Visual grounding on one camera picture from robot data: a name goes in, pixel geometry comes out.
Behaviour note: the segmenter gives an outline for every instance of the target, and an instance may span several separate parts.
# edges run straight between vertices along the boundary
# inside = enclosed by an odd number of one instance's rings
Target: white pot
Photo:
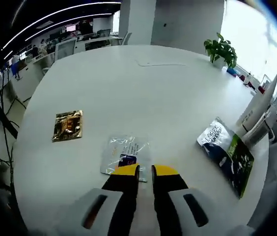
[[[220,57],[216,61],[213,62],[213,66],[222,69],[226,65],[226,62],[224,61],[224,58]]]

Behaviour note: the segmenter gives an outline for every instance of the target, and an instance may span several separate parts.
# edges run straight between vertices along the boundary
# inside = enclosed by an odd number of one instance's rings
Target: white round table
[[[108,175],[101,156],[111,135],[147,138],[152,164],[175,168],[189,187],[207,194],[233,223],[247,224],[268,165],[268,137],[242,199],[196,142],[219,116],[230,128],[251,100],[250,89],[208,57],[161,46],[114,46],[56,61],[26,109],[14,146],[14,182],[28,228],[47,228],[68,205]],[[83,137],[52,143],[55,115],[82,110]],[[151,181],[143,183],[152,188]]]

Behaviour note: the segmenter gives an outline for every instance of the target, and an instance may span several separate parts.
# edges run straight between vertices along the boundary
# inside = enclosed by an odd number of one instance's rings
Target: potted plant
[[[204,42],[204,47],[207,55],[211,58],[213,66],[222,69],[226,64],[229,68],[234,68],[237,64],[237,54],[233,47],[230,46],[229,40],[224,40],[220,33],[217,33],[217,40],[207,39]]]

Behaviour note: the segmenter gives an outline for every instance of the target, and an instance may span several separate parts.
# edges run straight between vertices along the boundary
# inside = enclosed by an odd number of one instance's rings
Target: gold packet
[[[81,138],[82,116],[81,110],[57,114],[52,142]]]

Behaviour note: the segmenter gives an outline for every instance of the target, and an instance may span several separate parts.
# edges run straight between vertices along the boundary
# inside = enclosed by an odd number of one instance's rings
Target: green leaves
[[[233,47],[230,46],[229,40],[224,40],[220,33],[217,33],[220,41],[207,39],[204,42],[204,47],[207,55],[210,57],[210,62],[213,63],[219,58],[224,58],[228,67],[234,68],[237,65],[237,54]]]

